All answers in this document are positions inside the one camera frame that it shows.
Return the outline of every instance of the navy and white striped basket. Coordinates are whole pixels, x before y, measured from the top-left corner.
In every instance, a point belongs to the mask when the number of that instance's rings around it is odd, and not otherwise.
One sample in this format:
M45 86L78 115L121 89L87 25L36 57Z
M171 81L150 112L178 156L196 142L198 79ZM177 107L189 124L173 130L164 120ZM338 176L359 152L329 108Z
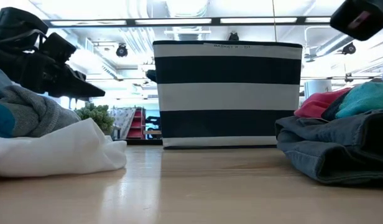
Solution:
M273 145L298 108L301 45L163 40L154 57L166 149Z

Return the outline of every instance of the teal fabric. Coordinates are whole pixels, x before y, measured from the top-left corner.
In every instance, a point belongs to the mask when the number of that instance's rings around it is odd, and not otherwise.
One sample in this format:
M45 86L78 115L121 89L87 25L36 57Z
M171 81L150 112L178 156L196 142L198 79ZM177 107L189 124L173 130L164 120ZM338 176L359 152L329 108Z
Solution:
M354 87L339 106L336 118L383 109L383 83L367 82Z
M15 127L15 117L11 111L0 104L0 138L12 138Z

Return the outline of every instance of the white fabric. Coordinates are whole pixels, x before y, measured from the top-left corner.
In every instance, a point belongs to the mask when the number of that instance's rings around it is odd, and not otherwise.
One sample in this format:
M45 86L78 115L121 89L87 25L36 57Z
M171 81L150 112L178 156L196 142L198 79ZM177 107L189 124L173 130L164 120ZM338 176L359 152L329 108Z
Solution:
M120 139L127 138L135 111L136 108L111 108L110 116L114 118L114 125L121 128Z
M0 176L40 177L116 170L126 164L125 141L112 142L87 119L41 138L0 138Z

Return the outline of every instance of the potted plant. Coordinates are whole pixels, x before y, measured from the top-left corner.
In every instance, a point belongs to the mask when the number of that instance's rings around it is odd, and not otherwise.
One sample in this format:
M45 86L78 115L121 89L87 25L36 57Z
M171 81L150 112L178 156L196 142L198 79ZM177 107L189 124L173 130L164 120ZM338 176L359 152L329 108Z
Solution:
M108 105L95 106L93 103L86 103L83 108L75 110L75 112L82 120L92 118L105 135L110 135L114 118L110 117L108 110Z

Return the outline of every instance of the wooden table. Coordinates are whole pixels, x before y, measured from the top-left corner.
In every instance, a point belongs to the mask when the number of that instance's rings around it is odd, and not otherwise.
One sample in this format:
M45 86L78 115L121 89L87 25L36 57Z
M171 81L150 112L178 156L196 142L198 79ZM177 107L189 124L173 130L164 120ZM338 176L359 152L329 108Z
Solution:
M383 223L383 189L327 187L276 149L129 147L126 170L0 181L2 223Z

